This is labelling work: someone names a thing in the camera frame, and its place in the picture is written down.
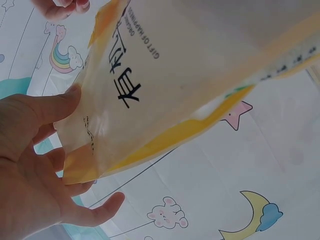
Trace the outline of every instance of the star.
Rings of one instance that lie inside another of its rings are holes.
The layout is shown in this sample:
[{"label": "star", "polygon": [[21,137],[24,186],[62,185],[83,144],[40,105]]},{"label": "star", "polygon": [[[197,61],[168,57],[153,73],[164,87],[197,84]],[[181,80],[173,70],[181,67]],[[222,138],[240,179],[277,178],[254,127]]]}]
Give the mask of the star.
[{"label": "star", "polygon": [[15,0],[5,0],[5,3],[1,5],[1,7],[5,8],[5,12],[7,12],[11,7],[15,6]]},{"label": "star", "polygon": [[245,101],[241,101],[220,121],[226,121],[235,131],[239,129],[240,116],[252,110],[254,107]]}]

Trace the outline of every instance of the hand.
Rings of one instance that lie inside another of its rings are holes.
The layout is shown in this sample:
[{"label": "hand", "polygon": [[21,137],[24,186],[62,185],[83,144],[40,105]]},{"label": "hand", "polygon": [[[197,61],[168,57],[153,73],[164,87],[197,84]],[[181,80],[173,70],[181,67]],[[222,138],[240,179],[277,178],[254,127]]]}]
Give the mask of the hand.
[{"label": "hand", "polygon": [[76,205],[71,196],[86,192],[92,182],[64,185],[56,175],[63,169],[64,150],[34,151],[55,132],[53,122],[75,110],[80,97],[75,85],[57,96],[0,100],[0,239],[22,239],[60,223],[94,227],[112,218],[124,201],[118,192],[96,209]]},{"label": "hand", "polygon": [[34,5],[49,21],[55,22],[66,19],[73,12],[83,14],[90,8],[89,0],[58,0],[57,6],[53,0],[32,0]]}]

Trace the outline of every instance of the pink star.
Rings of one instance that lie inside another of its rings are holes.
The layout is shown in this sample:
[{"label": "pink star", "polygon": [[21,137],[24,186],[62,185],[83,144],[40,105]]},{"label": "pink star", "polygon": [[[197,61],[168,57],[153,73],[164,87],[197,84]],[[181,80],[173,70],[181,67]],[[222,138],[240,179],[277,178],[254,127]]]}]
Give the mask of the pink star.
[{"label": "pink star", "polygon": [[241,101],[220,121],[226,121],[235,131],[239,129],[240,116],[249,112],[254,107],[245,101]]}]

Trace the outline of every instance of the yellow crescent moon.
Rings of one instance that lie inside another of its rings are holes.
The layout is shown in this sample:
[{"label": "yellow crescent moon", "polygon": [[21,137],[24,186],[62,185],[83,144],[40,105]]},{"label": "yellow crescent moon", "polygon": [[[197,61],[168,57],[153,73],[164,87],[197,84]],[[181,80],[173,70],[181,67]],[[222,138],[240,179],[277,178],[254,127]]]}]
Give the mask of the yellow crescent moon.
[{"label": "yellow crescent moon", "polygon": [[239,231],[222,231],[219,230],[224,240],[242,240],[254,234],[260,225],[260,218],[263,215],[263,208],[270,202],[262,195],[253,191],[240,192],[250,203],[252,207],[252,219],[250,223]]}]

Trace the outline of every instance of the plastic bag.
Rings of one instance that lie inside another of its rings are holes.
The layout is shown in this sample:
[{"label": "plastic bag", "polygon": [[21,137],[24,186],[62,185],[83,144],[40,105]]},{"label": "plastic bag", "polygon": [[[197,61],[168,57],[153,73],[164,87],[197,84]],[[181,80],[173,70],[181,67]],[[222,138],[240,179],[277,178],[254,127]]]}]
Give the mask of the plastic bag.
[{"label": "plastic bag", "polygon": [[319,1],[112,0],[96,16],[76,111],[55,124],[66,184],[143,163],[209,129],[255,84],[320,49]]}]

